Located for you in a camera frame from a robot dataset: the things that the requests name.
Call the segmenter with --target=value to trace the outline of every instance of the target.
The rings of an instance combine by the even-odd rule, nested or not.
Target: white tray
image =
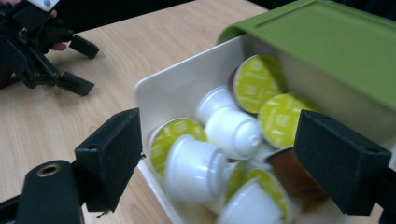
[[[281,61],[288,91],[299,92],[316,103],[323,113],[379,145],[396,150],[396,111],[326,76],[308,62],[301,62],[252,36],[242,35],[137,83],[135,98],[140,107],[146,155],[149,156],[149,137],[154,129],[171,119],[193,118],[194,110],[204,95],[227,84],[231,72],[245,59],[258,53],[274,55]],[[170,204],[163,192],[162,179],[156,175],[149,161],[149,158],[141,161],[138,167],[173,223],[216,221],[216,215],[201,205],[176,207]],[[350,223],[353,217],[342,215],[333,202],[326,202],[316,209],[315,214],[304,214],[298,219],[298,223],[317,221]]]

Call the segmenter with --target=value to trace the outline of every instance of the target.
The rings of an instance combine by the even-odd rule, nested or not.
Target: green lid
[[[300,0],[226,28],[249,34],[396,110],[396,23],[333,1]]]

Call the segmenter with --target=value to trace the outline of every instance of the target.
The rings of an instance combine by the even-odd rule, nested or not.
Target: dark background
[[[190,1],[192,0],[61,0],[55,9],[58,11],[58,18],[64,21],[65,26],[78,33]],[[250,0],[250,2],[268,9],[280,7],[293,1]],[[333,1],[396,20],[396,1],[394,0]]]

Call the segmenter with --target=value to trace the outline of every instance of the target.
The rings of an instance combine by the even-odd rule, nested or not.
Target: wooden table
[[[0,202],[21,193],[27,172],[53,160],[73,161],[74,148],[112,115],[136,107],[143,77],[216,45],[227,25],[263,13],[243,0],[201,0],[117,22],[80,35],[100,48],[94,60],[67,49],[48,58],[60,71],[93,83],[80,97],[59,88],[0,90]],[[114,214],[86,223],[169,223],[138,169]]]

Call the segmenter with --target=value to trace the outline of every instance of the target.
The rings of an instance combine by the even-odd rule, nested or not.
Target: human hand
[[[10,3],[12,6],[14,6],[15,4],[19,3],[21,0],[0,0],[0,6],[5,5],[6,3]],[[50,13],[50,17],[55,19],[57,16],[57,12],[56,10],[52,10]],[[54,50],[65,50],[67,48],[66,44],[64,43],[55,43],[53,44],[51,49]]]

